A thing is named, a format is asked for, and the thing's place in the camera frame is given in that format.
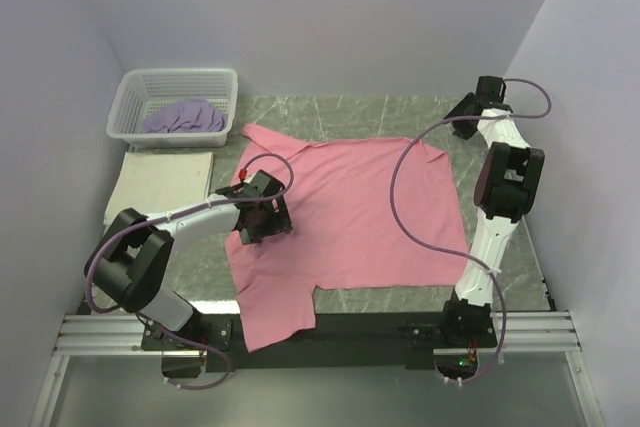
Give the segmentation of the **pink t shirt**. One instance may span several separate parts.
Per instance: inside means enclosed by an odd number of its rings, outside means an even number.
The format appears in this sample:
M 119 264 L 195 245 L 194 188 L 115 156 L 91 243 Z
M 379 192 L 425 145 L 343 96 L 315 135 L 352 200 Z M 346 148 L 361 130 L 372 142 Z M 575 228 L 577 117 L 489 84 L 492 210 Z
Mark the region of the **pink t shirt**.
M 449 156 L 406 138 L 311 143 L 256 124 L 241 164 L 293 185 L 293 229 L 225 243 L 245 344 L 316 324 L 316 289 L 452 285 L 468 250 Z

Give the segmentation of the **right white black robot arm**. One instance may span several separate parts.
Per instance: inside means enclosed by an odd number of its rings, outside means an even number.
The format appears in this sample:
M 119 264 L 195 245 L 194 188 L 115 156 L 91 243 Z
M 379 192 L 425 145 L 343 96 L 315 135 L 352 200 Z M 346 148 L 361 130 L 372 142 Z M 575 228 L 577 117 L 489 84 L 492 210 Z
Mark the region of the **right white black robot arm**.
M 438 324 L 447 347 L 497 345 L 491 317 L 497 276 L 513 233 L 534 204 L 544 166 L 544 151 L 524 140 L 505 103 L 506 84 L 501 77 L 479 77 L 476 90 L 445 117 L 456 136 L 480 134 L 488 146 L 474 190 L 477 223 L 469 258 Z

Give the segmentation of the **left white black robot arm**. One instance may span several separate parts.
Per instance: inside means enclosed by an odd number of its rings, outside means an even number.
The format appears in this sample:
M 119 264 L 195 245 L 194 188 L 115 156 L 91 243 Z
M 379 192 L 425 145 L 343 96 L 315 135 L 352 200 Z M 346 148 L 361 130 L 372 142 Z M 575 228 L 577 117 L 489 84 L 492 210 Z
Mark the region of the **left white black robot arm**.
M 183 209 L 121 211 L 85 266 L 87 304 L 99 313 L 122 308 L 149 319 L 179 349 L 204 342 L 202 314 L 165 285 L 172 253 L 216 234 L 236 232 L 243 245 L 251 245 L 290 233 L 285 193 L 292 185 L 260 170 Z

